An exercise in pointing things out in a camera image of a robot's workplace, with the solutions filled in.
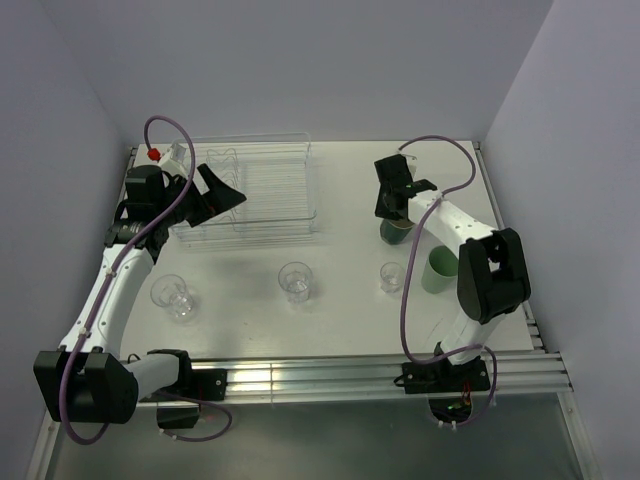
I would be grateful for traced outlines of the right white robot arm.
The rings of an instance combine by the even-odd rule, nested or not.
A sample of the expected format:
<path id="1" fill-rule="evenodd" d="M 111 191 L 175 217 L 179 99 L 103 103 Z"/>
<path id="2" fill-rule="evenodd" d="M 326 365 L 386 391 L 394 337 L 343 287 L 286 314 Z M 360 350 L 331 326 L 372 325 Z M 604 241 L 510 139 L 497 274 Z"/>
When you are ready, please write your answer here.
<path id="1" fill-rule="evenodd" d="M 495 229 L 467 214 L 426 179 L 415 180 L 404 156 L 374 163 L 380 184 L 375 215 L 406 220 L 416 228 L 401 297 L 401 345 L 416 365 L 433 365 L 435 383 L 452 390 L 468 374 L 487 340 L 508 314 L 530 298 L 531 286 L 522 243 L 511 228 Z M 409 285 L 420 235 L 433 235 L 458 260 L 456 294 L 459 313 L 430 359 L 411 354 L 406 338 Z"/>

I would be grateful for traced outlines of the dark teal mug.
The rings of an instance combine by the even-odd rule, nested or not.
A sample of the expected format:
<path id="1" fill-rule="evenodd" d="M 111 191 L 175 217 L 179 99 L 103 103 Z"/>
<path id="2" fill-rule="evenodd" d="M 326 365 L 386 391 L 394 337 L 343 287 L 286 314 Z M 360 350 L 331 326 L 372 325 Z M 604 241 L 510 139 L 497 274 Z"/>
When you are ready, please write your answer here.
<path id="1" fill-rule="evenodd" d="M 382 219 L 379 228 L 380 238 L 389 245 L 401 244 L 412 232 L 414 223 L 410 220 Z"/>

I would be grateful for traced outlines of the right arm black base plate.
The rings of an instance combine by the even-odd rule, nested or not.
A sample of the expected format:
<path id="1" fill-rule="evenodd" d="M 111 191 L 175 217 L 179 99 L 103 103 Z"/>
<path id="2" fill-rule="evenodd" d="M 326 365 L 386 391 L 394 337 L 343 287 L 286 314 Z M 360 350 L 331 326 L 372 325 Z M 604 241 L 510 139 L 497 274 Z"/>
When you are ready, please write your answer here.
<path id="1" fill-rule="evenodd" d="M 453 365 L 448 359 L 428 365 L 405 362 L 393 380 L 406 394 L 484 392 L 491 387 L 486 363 L 480 356 Z"/>

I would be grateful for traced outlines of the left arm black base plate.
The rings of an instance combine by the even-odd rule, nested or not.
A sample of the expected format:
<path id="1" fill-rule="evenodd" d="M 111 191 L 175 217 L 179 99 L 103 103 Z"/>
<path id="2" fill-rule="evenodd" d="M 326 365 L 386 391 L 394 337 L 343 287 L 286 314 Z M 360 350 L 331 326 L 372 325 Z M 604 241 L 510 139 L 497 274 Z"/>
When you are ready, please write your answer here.
<path id="1" fill-rule="evenodd" d="M 204 401 L 223 401 L 228 371 L 223 368 L 195 369 L 185 386 L 170 386 L 142 399 L 142 402 L 169 401 L 181 397 Z"/>

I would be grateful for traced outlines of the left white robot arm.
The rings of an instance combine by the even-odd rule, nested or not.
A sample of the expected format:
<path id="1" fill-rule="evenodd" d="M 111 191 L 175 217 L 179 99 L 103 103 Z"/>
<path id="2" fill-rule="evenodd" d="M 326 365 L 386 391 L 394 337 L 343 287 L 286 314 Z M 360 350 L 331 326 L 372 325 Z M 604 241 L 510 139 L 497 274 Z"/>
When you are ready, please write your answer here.
<path id="1" fill-rule="evenodd" d="M 54 351 L 41 351 L 33 370 L 51 417 L 66 423 L 124 424 L 137 403 L 163 391 L 183 399 L 195 386 L 188 353 L 151 350 L 126 365 L 120 360 L 126 323 L 172 226 L 198 226 L 245 202 L 243 193 L 202 164 L 207 186 L 155 165 L 130 169 L 126 197 L 105 238 L 95 284 L 72 329 Z"/>

